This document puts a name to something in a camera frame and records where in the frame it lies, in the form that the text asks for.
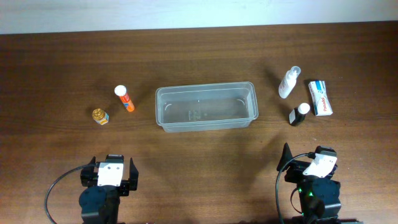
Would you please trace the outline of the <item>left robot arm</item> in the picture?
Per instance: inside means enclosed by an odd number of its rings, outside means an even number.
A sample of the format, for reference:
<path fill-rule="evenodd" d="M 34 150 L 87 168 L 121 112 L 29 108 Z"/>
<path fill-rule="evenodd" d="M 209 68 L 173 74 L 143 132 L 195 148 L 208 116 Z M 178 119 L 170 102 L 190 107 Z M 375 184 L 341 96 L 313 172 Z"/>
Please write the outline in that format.
<path fill-rule="evenodd" d="M 96 158 L 84 166 L 80 173 L 82 186 L 79 205 L 84 224 L 117 224 L 120 198 L 137 190 L 139 171 L 129 160 L 129 178 L 123 179 L 124 156 L 108 154 L 104 162 Z"/>

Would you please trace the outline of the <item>white blue medicine box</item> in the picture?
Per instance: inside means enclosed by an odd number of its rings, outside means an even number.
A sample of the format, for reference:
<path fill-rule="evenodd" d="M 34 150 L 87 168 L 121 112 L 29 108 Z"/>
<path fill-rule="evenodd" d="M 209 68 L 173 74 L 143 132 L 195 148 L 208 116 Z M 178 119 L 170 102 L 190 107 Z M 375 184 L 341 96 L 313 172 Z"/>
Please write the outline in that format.
<path fill-rule="evenodd" d="M 328 100 L 325 82 L 323 80 L 311 81 L 308 84 L 312 96 L 313 108 L 316 116 L 329 116 L 333 114 Z"/>

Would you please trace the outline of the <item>white spray bottle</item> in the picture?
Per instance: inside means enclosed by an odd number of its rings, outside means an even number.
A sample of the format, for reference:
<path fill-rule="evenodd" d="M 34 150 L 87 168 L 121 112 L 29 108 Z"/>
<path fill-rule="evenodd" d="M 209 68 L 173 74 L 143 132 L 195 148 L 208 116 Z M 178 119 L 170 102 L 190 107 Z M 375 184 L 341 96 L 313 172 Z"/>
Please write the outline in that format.
<path fill-rule="evenodd" d="M 279 96 L 281 98 L 285 99 L 289 96 L 294 86 L 296 85 L 297 78 L 300 73 L 301 68 L 298 66 L 293 66 L 290 70 L 287 71 L 278 88 Z"/>

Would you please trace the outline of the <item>dark bottle white cap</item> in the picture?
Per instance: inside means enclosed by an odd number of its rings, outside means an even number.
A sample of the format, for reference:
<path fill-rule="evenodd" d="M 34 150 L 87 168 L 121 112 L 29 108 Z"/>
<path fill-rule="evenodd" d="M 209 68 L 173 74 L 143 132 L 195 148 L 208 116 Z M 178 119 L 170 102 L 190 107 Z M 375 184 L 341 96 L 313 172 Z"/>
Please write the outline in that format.
<path fill-rule="evenodd" d="M 301 103 L 298 107 L 294 108 L 289 114 L 289 123 L 292 126 L 298 126 L 304 121 L 306 114 L 310 111 L 308 103 Z"/>

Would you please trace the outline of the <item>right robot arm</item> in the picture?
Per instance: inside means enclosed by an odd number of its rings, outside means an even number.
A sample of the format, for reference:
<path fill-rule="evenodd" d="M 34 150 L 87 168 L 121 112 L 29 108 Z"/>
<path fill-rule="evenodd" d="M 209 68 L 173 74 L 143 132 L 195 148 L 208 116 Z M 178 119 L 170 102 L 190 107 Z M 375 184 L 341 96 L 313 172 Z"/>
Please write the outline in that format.
<path fill-rule="evenodd" d="M 303 224 L 362 224 L 357 219 L 340 219 L 339 199 L 341 184 L 332 179 L 337 169 L 337 153 L 330 147 L 317 146 L 315 151 L 293 156 L 287 143 L 277 166 L 275 181 L 275 202 L 278 219 L 284 223 L 279 204 L 279 180 L 296 185 L 300 199 L 299 216 L 288 219 L 289 223 Z"/>

